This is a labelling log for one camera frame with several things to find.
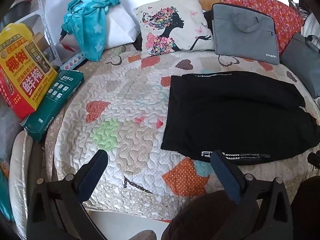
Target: star pattern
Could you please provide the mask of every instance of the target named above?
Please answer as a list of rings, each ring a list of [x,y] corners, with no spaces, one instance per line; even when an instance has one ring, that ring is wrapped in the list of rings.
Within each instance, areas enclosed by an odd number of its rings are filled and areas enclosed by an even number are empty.
[[[97,25],[95,25],[94,27],[94,33],[101,33],[102,31],[102,26],[99,24],[99,23],[97,23]]]
[[[103,46],[98,42],[97,46],[95,46],[95,49],[97,52],[101,51]]]
[[[80,30],[80,28],[78,27],[78,25],[75,24],[75,31],[78,32]]]

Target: green box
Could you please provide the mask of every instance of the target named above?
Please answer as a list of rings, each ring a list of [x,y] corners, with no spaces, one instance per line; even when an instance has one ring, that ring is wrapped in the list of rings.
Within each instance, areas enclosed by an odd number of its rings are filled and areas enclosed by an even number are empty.
[[[59,73],[38,109],[20,123],[34,141],[41,141],[53,119],[83,81],[83,73],[79,71],[62,70]]]

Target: red floral cushion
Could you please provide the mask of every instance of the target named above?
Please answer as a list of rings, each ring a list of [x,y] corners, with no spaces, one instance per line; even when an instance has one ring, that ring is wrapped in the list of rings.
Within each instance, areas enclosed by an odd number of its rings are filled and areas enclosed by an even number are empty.
[[[290,39],[304,25],[302,17],[289,6],[277,0],[227,0],[225,3],[246,6],[269,15],[275,21],[279,54]]]

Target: bag handle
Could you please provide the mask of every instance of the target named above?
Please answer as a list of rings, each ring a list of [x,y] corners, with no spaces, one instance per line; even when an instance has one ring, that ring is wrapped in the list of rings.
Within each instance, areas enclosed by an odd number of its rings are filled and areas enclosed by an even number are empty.
[[[251,33],[257,30],[260,25],[261,25],[261,18],[258,16],[253,17],[257,22],[253,25],[245,25],[243,23],[239,23],[239,17],[246,18],[248,19],[247,15],[244,13],[237,13],[236,15],[233,16],[231,19],[231,22],[235,27],[237,27],[239,30],[241,30],[244,33]]]
[[[309,47],[309,49],[311,49],[311,50],[314,51],[315,53],[320,54],[320,49],[319,49],[316,45],[314,45],[314,44],[312,43],[313,38],[316,38],[318,41],[320,41],[320,38],[318,38],[317,36],[315,36],[315,35],[309,35],[308,37],[305,37],[305,39],[306,39],[306,45]]]

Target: gray fabric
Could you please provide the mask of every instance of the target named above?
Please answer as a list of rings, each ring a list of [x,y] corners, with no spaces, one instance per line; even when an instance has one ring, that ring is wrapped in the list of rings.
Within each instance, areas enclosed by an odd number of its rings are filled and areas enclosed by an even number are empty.
[[[275,25],[271,17],[250,8],[212,6],[215,52],[279,64]]]
[[[319,49],[311,43],[313,36],[308,38],[295,33],[280,61],[302,81],[310,95],[317,98],[320,96],[320,55]]]

